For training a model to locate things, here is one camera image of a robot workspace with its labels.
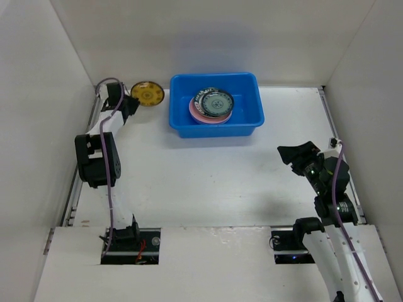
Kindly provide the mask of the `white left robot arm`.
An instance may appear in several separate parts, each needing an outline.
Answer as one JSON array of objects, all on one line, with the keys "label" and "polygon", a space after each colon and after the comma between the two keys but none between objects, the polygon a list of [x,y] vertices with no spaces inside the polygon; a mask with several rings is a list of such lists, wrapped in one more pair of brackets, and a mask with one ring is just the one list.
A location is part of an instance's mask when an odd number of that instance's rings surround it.
[{"label": "white left robot arm", "polygon": [[97,192],[108,213],[110,226],[102,237],[106,246],[134,249],[140,245],[142,234],[118,181],[122,164],[115,137],[135,114],[139,101],[127,95],[123,82],[114,77],[97,84],[95,96],[101,102],[98,120],[74,139],[79,177]]}]

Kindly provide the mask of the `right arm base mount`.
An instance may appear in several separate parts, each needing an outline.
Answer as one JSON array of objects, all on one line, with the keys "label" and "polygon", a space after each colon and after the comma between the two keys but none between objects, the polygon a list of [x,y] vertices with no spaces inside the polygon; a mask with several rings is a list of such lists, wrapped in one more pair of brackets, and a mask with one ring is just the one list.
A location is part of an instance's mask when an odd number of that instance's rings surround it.
[{"label": "right arm base mount", "polygon": [[275,264],[314,264],[309,251],[297,242],[292,227],[271,229],[269,245],[274,253]]}]

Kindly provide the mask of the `green rimmed white plate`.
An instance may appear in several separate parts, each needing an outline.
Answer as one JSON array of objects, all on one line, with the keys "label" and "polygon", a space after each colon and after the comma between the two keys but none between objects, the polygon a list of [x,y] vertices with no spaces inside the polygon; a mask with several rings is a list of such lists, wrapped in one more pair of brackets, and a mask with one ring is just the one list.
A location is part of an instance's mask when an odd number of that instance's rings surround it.
[{"label": "green rimmed white plate", "polygon": [[199,111],[200,114],[207,116],[207,117],[218,118],[215,116],[208,115],[201,106],[202,97],[204,97],[204,95],[206,95],[206,93],[208,93],[210,91],[224,91],[224,90],[218,89],[216,87],[207,87],[207,88],[201,89],[197,92],[196,96],[194,97],[193,104],[195,105],[195,108]]}]

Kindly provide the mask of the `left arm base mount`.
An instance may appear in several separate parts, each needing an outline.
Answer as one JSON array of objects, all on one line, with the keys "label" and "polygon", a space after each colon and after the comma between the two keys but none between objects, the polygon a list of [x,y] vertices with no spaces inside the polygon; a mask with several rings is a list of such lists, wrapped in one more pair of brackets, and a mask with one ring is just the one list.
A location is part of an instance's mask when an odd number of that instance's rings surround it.
[{"label": "left arm base mount", "polygon": [[113,240],[105,256],[101,256],[101,265],[158,265],[161,245],[160,228],[141,228],[139,241]]}]

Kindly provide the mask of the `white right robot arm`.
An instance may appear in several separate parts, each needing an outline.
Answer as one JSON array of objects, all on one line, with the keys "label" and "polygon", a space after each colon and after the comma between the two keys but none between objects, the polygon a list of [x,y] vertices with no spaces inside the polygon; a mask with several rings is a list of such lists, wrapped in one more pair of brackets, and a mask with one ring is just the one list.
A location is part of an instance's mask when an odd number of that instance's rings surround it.
[{"label": "white right robot arm", "polygon": [[312,256],[331,301],[382,301],[361,247],[358,214],[346,193],[349,165],[341,140],[332,138],[321,151],[313,142],[279,146],[292,172],[308,180],[316,193],[316,217],[293,224],[292,242]]}]

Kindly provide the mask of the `pink plastic plate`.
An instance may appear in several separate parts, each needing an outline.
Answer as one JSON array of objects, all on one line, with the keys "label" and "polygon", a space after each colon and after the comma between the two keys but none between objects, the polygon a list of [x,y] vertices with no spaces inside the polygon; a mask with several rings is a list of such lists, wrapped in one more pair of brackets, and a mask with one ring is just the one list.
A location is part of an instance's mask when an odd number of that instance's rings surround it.
[{"label": "pink plastic plate", "polygon": [[232,112],[225,116],[221,116],[218,118],[212,118],[212,117],[207,117],[203,116],[202,114],[199,113],[199,111],[195,108],[195,105],[193,104],[193,101],[190,101],[189,103],[189,112],[191,117],[199,124],[205,124],[205,125],[219,125],[226,123],[230,117],[232,116]]}]

